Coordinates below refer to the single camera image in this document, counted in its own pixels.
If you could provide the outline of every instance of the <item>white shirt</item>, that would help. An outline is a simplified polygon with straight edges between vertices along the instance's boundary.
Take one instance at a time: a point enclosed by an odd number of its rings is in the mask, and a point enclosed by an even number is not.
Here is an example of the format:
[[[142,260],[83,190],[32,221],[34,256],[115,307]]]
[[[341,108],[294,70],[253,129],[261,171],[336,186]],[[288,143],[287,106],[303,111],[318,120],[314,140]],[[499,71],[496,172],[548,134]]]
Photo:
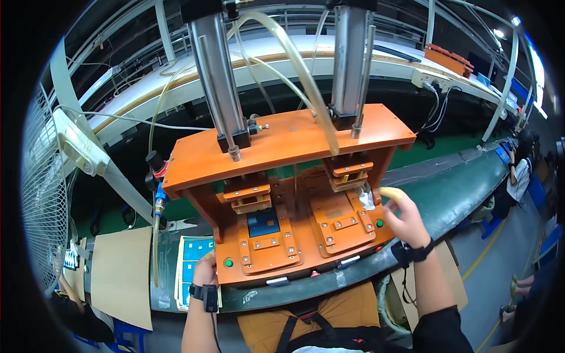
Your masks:
[[[514,173],[516,184],[512,185],[511,178],[508,178],[508,181],[506,182],[506,191],[517,202],[520,202],[522,196],[524,196],[524,193],[526,192],[526,188],[529,184],[531,168],[532,166],[529,158],[522,159],[516,166],[516,172]]]

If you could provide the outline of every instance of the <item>ceiling light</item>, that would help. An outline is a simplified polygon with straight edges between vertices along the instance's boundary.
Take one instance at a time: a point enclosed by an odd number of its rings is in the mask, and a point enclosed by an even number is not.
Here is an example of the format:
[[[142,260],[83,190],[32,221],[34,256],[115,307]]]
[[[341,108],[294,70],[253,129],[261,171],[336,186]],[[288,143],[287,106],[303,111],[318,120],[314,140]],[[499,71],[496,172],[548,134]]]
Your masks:
[[[500,29],[493,29],[493,33],[498,38],[506,39],[506,37],[504,36],[504,33]]]

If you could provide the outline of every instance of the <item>person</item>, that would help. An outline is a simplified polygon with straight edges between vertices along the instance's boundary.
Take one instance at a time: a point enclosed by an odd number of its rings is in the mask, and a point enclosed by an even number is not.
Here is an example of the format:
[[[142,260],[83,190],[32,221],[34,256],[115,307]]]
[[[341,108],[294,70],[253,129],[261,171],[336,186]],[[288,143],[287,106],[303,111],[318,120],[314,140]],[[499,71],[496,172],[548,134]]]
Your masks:
[[[400,240],[413,249],[431,244],[420,212],[406,194],[397,202],[390,200],[384,210],[387,224]],[[398,210],[400,217],[394,215]],[[460,315],[436,251],[432,249],[413,266],[420,320],[412,336],[412,350],[381,337],[377,300],[370,282],[322,301],[309,324],[284,310],[241,315],[237,320],[245,342],[252,353],[472,352],[461,332]],[[217,286],[215,267],[214,255],[199,260],[193,284]],[[218,352],[216,315],[210,316],[201,300],[190,299],[183,353]]]
[[[529,130],[522,130],[518,135],[518,146],[509,152],[510,173],[494,191],[492,215],[500,219],[508,217],[510,208],[519,203],[528,187],[533,173],[532,154],[534,136]]]
[[[68,330],[90,341],[114,342],[114,321],[111,316],[83,303],[62,274],[59,289],[49,300]]]

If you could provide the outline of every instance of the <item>workbench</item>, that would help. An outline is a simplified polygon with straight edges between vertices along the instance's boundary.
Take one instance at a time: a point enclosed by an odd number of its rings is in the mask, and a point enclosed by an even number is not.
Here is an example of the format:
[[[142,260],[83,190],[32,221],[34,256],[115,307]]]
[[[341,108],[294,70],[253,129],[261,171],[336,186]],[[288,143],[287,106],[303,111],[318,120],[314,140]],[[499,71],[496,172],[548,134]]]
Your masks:
[[[476,209],[508,174],[508,166],[495,152],[497,142],[487,143],[483,151],[469,149],[406,167],[387,171],[381,186],[395,186],[418,205],[424,225],[433,239],[438,239],[459,224]],[[175,300],[176,263],[181,236],[209,236],[211,227],[202,219],[190,220],[192,228],[170,230],[160,234],[159,288],[150,280],[151,309],[178,312]],[[398,264],[390,247],[361,258],[346,268],[334,269],[316,277],[290,281],[285,286],[262,286],[235,289],[222,286],[223,307],[220,312],[238,312],[281,306],[319,295],[331,293],[342,287],[363,281]],[[86,249],[94,249],[94,238],[89,238]],[[85,291],[90,292],[91,262],[85,274]]]

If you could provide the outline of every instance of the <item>woman with black hair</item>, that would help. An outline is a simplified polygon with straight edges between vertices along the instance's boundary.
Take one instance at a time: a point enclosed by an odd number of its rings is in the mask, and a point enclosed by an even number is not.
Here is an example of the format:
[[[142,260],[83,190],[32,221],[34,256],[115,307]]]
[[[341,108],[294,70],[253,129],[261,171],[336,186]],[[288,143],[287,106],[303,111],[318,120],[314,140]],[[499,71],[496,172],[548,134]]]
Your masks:
[[[522,130],[518,135],[518,146],[510,151],[510,174],[494,191],[492,215],[501,219],[508,216],[510,207],[519,203],[528,187],[533,173],[534,135]]]

